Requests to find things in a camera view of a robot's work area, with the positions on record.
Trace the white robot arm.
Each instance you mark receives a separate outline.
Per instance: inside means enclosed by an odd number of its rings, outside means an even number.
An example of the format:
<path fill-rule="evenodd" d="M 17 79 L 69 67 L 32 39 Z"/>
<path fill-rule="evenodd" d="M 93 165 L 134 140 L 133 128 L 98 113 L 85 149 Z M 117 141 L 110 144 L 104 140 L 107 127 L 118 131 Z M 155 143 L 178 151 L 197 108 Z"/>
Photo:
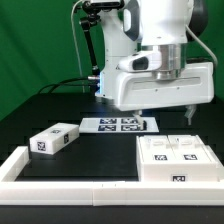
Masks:
<path fill-rule="evenodd" d="M 84 0 L 88 25 L 100 24 L 105 67 L 99 100 L 131 111 L 139 123 L 145 109 L 185 106 L 186 116 L 214 97 L 210 62 L 186 57 L 208 23 L 205 0 Z"/>

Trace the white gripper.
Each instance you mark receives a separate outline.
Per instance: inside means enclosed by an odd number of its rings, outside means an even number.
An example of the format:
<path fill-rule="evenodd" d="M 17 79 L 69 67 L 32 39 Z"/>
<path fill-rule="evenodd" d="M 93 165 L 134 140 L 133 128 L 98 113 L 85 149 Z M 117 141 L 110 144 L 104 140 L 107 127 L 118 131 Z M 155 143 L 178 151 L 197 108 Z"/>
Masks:
<path fill-rule="evenodd" d="M 197 106 L 214 97 L 213 64 L 187 64 L 181 76 L 174 80 L 156 80 L 151 72 L 118 75 L 114 85 L 114 104 L 121 111 L 134 111 L 139 128 L 144 129 L 143 109 L 185 106 L 188 125 Z"/>

